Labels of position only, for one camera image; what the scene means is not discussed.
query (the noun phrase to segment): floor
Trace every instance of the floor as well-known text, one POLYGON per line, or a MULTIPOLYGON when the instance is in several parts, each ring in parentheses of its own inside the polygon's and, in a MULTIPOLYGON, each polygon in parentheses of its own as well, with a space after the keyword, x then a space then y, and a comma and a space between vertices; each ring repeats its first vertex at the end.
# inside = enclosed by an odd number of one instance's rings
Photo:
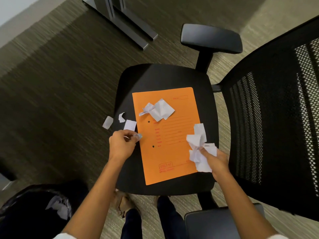
MULTIPOLYGON (((319 0, 127 0, 159 37, 143 52, 81 0, 67 0, 0 49, 0 161, 18 177, 0 204, 31 184, 81 178, 91 187, 107 162, 102 128, 113 114, 122 71, 141 63, 194 67, 197 52, 180 44, 183 23, 239 32, 244 52, 217 54, 208 74, 219 82, 247 54, 319 13, 319 0)), ((227 109, 216 94, 220 149, 229 152, 227 109)), ((218 185, 217 203, 225 205, 218 185)), ((133 196, 144 238, 163 238, 153 197, 133 196)), ((196 195, 175 196, 178 212, 200 209, 196 195)), ((319 222, 264 205, 267 219, 289 238, 317 238, 319 222)), ((101 238, 120 238, 124 221, 110 210, 101 238)))

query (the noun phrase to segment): chair armrest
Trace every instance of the chair armrest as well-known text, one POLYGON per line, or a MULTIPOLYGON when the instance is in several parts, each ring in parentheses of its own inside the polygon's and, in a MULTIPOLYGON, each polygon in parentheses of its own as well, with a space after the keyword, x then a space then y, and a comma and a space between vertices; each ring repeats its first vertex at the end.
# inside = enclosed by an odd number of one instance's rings
POLYGON ((192 49, 224 53, 241 53, 240 35, 234 31, 200 24, 183 24, 181 44, 192 49))

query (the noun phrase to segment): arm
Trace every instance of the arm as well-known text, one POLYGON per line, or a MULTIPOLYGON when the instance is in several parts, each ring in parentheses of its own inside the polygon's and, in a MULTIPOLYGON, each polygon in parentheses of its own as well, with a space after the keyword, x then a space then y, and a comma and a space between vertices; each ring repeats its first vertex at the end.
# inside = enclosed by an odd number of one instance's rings
POLYGON ((223 191, 240 237, 266 239, 278 234, 255 209, 253 203, 229 172, 227 154, 217 150, 217 157, 215 157, 204 148, 201 148, 200 152, 207 158, 208 164, 213 170, 213 177, 223 191))
POLYGON ((118 175, 125 160, 131 156, 137 141, 135 137, 132 137, 130 141, 126 142, 124 136, 134 134, 136 132, 120 130, 114 132, 110 137, 108 163, 89 194, 63 229, 63 233, 77 239, 100 238, 118 175))

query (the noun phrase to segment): mesh backrest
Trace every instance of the mesh backrest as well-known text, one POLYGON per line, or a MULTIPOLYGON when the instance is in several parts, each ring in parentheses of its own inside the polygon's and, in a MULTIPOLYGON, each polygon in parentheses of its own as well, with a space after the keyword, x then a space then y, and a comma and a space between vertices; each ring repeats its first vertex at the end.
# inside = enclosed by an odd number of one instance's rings
POLYGON ((238 183, 255 199, 319 221, 319 17, 248 55, 220 85, 238 183))

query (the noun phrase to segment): folder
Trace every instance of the folder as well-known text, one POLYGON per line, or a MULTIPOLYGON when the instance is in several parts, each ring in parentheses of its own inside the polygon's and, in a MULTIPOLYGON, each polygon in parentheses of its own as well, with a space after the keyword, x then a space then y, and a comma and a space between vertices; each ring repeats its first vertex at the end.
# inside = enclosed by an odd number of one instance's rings
POLYGON ((194 134, 200 123, 193 88, 179 88, 132 93, 146 185, 196 173, 189 160, 191 149, 186 135, 194 134), (139 116, 148 103, 164 99, 175 112, 156 122, 150 114, 139 116))

